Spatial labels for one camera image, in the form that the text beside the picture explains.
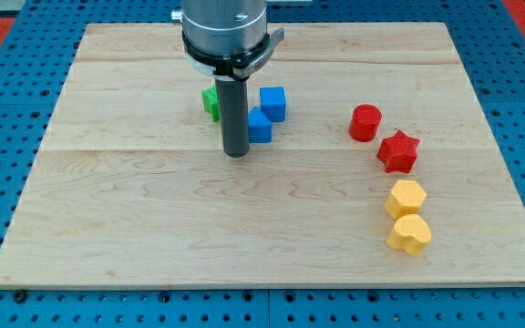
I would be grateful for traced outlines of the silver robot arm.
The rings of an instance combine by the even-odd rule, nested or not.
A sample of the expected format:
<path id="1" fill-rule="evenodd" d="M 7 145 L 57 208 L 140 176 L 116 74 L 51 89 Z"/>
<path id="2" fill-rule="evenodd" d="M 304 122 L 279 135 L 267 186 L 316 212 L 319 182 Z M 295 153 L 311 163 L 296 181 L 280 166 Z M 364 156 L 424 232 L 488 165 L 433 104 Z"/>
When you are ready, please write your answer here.
<path id="1" fill-rule="evenodd" d="M 268 31 L 265 0 L 182 0 L 181 37 L 192 65 L 214 79 L 224 153 L 250 150 L 247 81 L 271 59 L 284 30 Z"/>

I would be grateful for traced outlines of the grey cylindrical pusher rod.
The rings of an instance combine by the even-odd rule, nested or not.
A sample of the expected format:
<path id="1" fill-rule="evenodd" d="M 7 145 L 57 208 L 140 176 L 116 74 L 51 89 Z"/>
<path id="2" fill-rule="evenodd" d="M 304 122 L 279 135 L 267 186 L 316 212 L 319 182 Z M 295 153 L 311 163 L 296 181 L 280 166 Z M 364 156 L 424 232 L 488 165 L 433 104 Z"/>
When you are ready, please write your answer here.
<path id="1" fill-rule="evenodd" d="M 247 83 L 235 80 L 215 80 L 223 151 L 240 158 L 250 150 L 248 135 Z"/>

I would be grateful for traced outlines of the black white tool flange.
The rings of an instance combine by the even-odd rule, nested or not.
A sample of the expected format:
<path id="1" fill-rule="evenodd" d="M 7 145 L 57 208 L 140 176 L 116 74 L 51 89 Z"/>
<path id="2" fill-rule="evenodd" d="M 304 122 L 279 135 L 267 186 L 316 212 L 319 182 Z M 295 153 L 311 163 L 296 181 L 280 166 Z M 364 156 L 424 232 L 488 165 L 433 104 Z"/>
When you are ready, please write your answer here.
<path id="1" fill-rule="evenodd" d="M 192 45 L 182 35 L 184 50 L 190 65 L 203 75 L 230 81 L 246 81 L 263 68 L 273 56 L 275 48 L 284 40 L 285 30 L 280 27 L 266 34 L 254 48 L 233 56 L 207 54 Z"/>

